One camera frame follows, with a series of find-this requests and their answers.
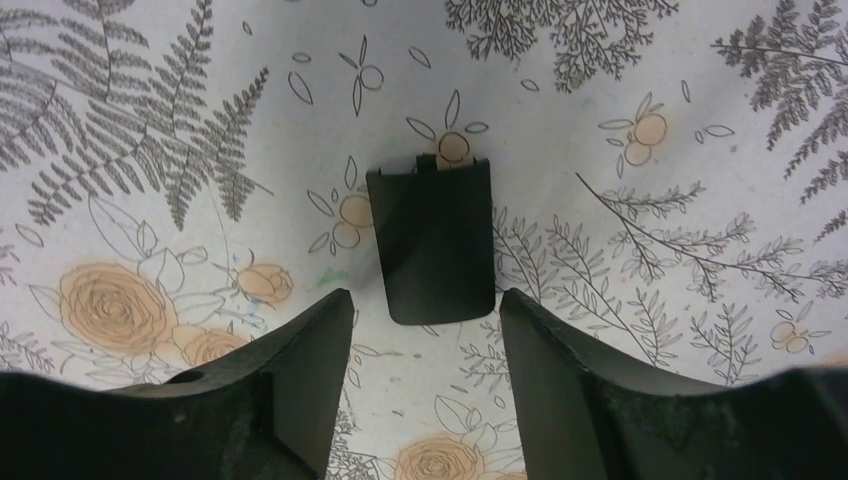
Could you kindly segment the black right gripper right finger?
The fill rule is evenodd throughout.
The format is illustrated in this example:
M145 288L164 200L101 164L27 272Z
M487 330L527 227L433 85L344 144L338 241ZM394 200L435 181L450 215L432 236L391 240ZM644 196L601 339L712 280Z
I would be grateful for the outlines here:
M500 317L531 479L847 475L843 368L721 387L631 357L517 289Z

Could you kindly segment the black remote battery cover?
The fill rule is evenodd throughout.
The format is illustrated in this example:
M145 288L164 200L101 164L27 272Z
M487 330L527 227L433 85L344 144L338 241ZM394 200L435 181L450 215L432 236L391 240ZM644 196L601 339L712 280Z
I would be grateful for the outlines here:
M408 173L366 174L390 318L399 325L478 319L495 307L491 165L439 169L433 154Z

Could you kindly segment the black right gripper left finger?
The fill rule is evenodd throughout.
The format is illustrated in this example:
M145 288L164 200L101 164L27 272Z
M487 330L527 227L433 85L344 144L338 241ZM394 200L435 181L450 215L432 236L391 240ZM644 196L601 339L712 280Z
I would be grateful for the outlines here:
M321 479L354 306L337 289L285 325L159 384L94 391L1 376L5 479Z

